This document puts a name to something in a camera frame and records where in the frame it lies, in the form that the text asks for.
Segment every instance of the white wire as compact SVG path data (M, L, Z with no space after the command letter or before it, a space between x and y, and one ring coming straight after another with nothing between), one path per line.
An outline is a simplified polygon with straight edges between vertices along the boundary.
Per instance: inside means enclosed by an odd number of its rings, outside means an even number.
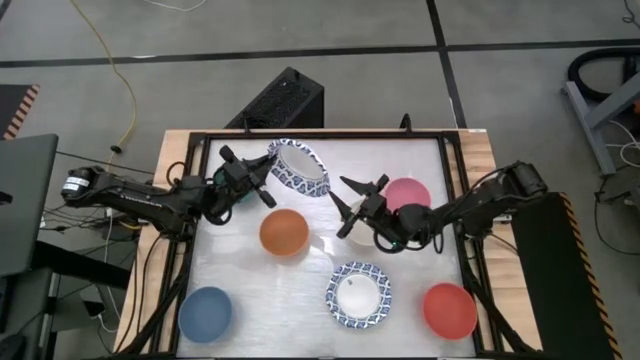
M108 263L109 258L109 239L111 239L111 230L113 230L113 209L109 215L109 231L107 232L107 240L105 240L104 244L104 262ZM107 292L109 293L109 297L111 298L111 304L113 305L113 311L116 312L116 316L118 320L120 320L120 312L118 311L118 306L116 305L116 300L113 298L113 293L111 292L111 288L107 286Z
M167 5L167 4L163 4L163 3L158 3L158 2L155 2L155 1L151 1L151 0L143 0L143 1L144 2L148 2L149 4L153 4L153 5L157 5L157 6L166 8L166 9L178 10L178 11L182 11L182 12L189 12L191 10L195 10L195 9L199 8L202 4L207 2L207 0L202 0L196 6L192 6L192 7L188 8L188 9L181 9L179 7L175 7L175 6L171 6L171 5Z
M111 330L109 328L107 328L104 324L104 320L102 319L102 314L98 315L98 320L100 320L100 326L102 326L102 328L104 329L104 331L108 332L108 333L115 333L116 331L118 331L118 329L115 330Z
M622 161L625 164L629 165L629 166L633 166L635 168L640 168L640 164L633 163L633 162L629 161L624 156L624 151L630 146L635 145L636 149L640 150L640 143L638 143L636 141L636 138L633 136L631 131L629 131L629 129L624 127L624 125L622 125L619 122L614 121L614 120L609 120L609 123L614 124L614 125L618 126L620 129L622 129L622 131L624 131L629 136L629 138L631 139L631 142L630 143L626 143L624 145L622 145L622 144L607 144L607 147L619 147L620 148L620 159L622 159Z

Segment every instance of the black metal frame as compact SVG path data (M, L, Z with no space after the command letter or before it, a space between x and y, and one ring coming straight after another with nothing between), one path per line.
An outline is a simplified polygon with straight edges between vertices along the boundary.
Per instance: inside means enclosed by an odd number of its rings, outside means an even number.
M300 132L278 132L278 131L258 131L251 132L245 130L244 132L229 132L229 133L191 133L189 137L189 143L187 148L187 156L185 159L185 167L184 174L191 174L192 172L192 164L195 159L196 148L202 146L202 154L200 158L200 164L198 168L198 175L205 175L206 167L207 167L207 159L210 155L211 150L211 142L215 140L229 140L229 139L278 139L282 137L295 137L296 139L432 139L438 142L438 149L440 150L440 158L442 162L442 166L445 174L445 183L447 185L447 196L449 200L453 200L456 197L453 188L453 179L451 175L451 167L449 165L449 157L447 145L451 145L453 147L454 156L456 159L456 165L458 173L460 174L460 182L462 184L462 190L467 191L469 189L469 182L466 176L466 167L464 164L464 159L462 155L462 148L460 144L460 136L457 131L419 131L414 132L411 128L411 120L407 115L402 119L401 128L404 128L405 131L380 131L380 132L367 132L367 131L357 131L357 132L344 132L340 130L336 131L300 131ZM456 246L458 250L458 260L460 262L460 270L464 272L465 269L463 264L468 261L467 251L465 248L465 238L464 234L461 233L460 229L454 228L454 237L456 240ZM171 279L173 275L174 265L176 261L176 257L178 255L178 245L175 242L172 242L169 245L167 260L165 264L165 269L162 278L162 284L160 288L160 296L162 299L166 296L166 293L171 285ZM491 284L489 282L489 275L487 271L486 262L484 259L484 254L482 252L481 245L479 243L474 242L474 252L477 260L477 267L479 271L479 282L487 294L487 296L493 301L493 296L491 292ZM469 287L467 280L463 276L463 286L469 292L472 293ZM178 294L177 303L182 302L186 296L186 289L183 289ZM173 328L172 334L170 338L169 345L169 353L175 353L178 348L178 339L179 339L179 329L177 326L177 317L178 311L175 312L173 319ZM490 331L491 338L493 340L494 350L496 352L503 352L504 347L502 343L502 337L492 319L489 317L490 323ZM162 326L158 326L156 331L151 337L151 347L149 349L150 353L156 353L159 351L160 339L162 335ZM484 343L482 341L482 333L480 331L480 326L476 326L472 333L472 339L474 343L474 350L476 354L483 353Z

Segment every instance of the metal stand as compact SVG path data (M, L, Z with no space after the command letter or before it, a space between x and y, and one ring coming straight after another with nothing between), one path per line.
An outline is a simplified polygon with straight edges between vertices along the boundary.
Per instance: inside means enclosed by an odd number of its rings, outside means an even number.
M589 144L596 156L602 174L615 174L615 165L613 164L611 155L609 155L607 151L607 145L602 138L602 127L640 98L640 73L634 75L605 101L593 109L589 109L589 106L573 81L568 81L565 84L564 90L567 96L569 96L571 105L573 105L573 109L578 115L578 120L584 129L584 133L587 135L587 140L589 140Z
M61 275L69 275L119 289L126 289L129 284L130 274L127 270L42 241L36 242L31 266L33 269L49 268Z

